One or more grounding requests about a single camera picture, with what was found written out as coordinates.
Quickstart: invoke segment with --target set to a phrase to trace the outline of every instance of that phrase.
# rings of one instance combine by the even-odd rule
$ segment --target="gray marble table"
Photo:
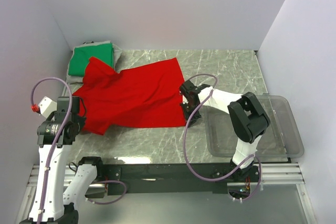
[[[185,79],[197,73],[212,73],[218,78],[218,89],[232,93],[251,91],[257,95],[267,92],[252,50],[125,50],[115,68],[120,71],[174,57],[178,59]],[[212,84],[213,79],[197,77],[194,83]],[[71,85],[73,92],[79,87],[79,84]],[[113,125],[104,136],[79,134],[69,162],[77,163],[83,156],[100,156],[105,164],[184,163],[183,130],[183,127],[133,129]],[[193,163],[230,160],[214,157],[208,151],[204,117],[188,130],[187,153]]]

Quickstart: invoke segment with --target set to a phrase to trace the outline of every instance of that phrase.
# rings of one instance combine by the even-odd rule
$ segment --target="red connector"
[[[34,104],[34,105],[32,105],[31,107],[32,107],[32,111],[33,111],[33,112],[36,112],[36,113],[41,114],[40,107],[37,106],[37,104]]]

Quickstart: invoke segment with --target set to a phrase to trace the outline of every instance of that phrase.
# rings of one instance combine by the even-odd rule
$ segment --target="floor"
[[[101,201],[111,201],[108,196]],[[296,185],[264,186],[243,204],[223,194],[127,194],[116,204],[84,202],[79,224],[307,224]]]
[[[185,79],[197,73],[212,73],[218,78],[218,89],[232,93],[251,91],[256,95],[267,92],[252,50],[125,50],[115,69],[120,71],[174,57],[178,59]],[[213,80],[197,77],[194,83],[212,84]],[[79,87],[79,84],[71,85],[72,91]],[[183,130],[183,127],[132,129],[113,125],[104,136],[78,135],[68,161],[78,162],[83,156],[101,156],[106,164],[184,163]],[[187,153],[193,163],[230,160],[229,157],[214,157],[208,151],[204,116],[188,131]],[[286,160],[267,158],[263,161]]]

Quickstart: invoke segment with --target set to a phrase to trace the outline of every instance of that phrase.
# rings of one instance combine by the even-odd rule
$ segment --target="transparent plastic tray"
[[[288,101],[280,96],[259,95],[261,105],[268,114],[271,125],[260,139],[259,157],[290,157],[303,155],[302,140]],[[204,107],[207,146],[217,157],[232,157],[238,137],[233,130],[230,116],[215,108]]]

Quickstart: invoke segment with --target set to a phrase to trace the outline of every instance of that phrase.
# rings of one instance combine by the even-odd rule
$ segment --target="black metal bar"
[[[221,177],[232,170],[232,166],[226,163],[193,164],[193,168],[198,174],[207,178]],[[227,183],[245,182],[246,176],[250,176],[251,182],[257,182],[259,178],[257,172],[258,167],[253,166],[244,177],[239,179],[230,177],[211,183],[195,177],[185,164],[104,165],[104,174],[108,179],[117,179],[126,183],[128,193],[212,191],[226,194]],[[122,192],[122,186],[109,185],[108,195],[120,195]]]

